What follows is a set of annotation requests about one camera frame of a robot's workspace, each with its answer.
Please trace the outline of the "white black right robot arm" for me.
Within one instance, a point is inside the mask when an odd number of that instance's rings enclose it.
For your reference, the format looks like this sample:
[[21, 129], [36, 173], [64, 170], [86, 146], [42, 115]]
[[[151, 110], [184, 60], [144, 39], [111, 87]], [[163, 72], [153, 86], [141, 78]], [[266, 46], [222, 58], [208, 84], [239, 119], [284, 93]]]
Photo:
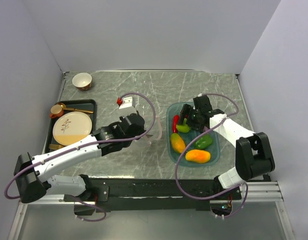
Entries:
[[191, 129], [201, 133], [212, 130], [235, 147], [234, 167], [216, 177], [218, 183], [212, 188], [216, 198], [224, 199], [230, 194], [230, 188], [274, 171], [275, 161], [268, 136], [248, 130], [230, 119], [239, 112], [238, 108], [231, 114], [213, 109], [206, 94], [193, 98], [193, 104], [183, 105], [179, 123], [186, 120]]

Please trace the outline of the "clear zip top bag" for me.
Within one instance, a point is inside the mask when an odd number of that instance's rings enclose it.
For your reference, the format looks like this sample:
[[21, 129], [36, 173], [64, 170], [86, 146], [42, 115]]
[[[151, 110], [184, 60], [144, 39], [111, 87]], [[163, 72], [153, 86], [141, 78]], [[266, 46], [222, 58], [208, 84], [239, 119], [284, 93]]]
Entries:
[[[144, 129], [147, 130], [153, 121], [153, 114], [151, 112], [149, 113], [140, 113], [140, 116], [143, 117], [144, 121], [145, 121], [145, 125], [144, 125]], [[154, 141], [158, 141], [161, 137], [162, 137], [162, 125], [159, 119], [159, 116], [157, 115], [155, 117], [155, 122], [153, 127], [151, 128], [151, 130], [147, 133], [147, 134], [151, 134], [153, 135], [152, 138], [147, 138], [145, 136], [143, 136], [142, 138], [138, 139], [138, 140], [133, 140], [130, 147], [132, 149], [140, 149], [140, 148], [147, 148], [150, 147], [151, 144]]]

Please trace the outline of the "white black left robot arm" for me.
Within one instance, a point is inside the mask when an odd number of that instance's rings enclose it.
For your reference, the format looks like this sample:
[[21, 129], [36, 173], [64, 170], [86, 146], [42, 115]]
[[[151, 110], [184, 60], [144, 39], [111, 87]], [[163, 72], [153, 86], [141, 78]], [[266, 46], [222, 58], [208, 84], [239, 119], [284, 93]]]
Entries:
[[51, 194], [89, 200], [97, 190], [87, 175], [66, 177], [59, 172], [83, 161], [121, 151], [144, 132], [145, 120], [138, 113], [132, 113], [59, 150], [36, 156], [21, 154], [14, 170], [21, 202], [32, 203]]

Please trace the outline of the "green apple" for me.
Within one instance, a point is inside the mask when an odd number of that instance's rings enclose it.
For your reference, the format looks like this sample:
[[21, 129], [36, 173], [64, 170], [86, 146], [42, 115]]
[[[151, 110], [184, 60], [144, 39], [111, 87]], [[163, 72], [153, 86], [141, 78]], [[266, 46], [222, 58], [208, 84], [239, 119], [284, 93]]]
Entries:
[[183, 119], [182, 124], [176, 125], [176, 130], [178, 132], [184, 133], [184, 134], [187, 134], [191, 130], [191, 128], [187, 125], [187, 119], [186, 118]]

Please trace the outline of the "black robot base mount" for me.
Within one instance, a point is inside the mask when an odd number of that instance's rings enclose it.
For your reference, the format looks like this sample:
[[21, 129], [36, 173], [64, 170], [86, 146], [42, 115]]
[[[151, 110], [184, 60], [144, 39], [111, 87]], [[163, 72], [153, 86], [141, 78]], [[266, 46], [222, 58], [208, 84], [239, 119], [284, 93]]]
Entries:
[[[107, 213], [113, 211], [137, 210], [184, 210], [209, 211], [210, 200], [195, 200], [185, 196], [177, 187], [173, 179], [137, 179], [137, 178], [92, 178], [94, 194], [84, 202], [94, 204]], [[181, 179], [180, 186], [190, 195], [209, 197], [221, 191], [213, 180]], [[229, 200], [241, 200], [239, 187], [211, 200], [226, 203]], [[79, 215], [92, 214], [83, 206], [79, 210], [79, 202], [67, 194], [46, 195], [32, 204], [70, 204], [75, 202], [75, 211]]]

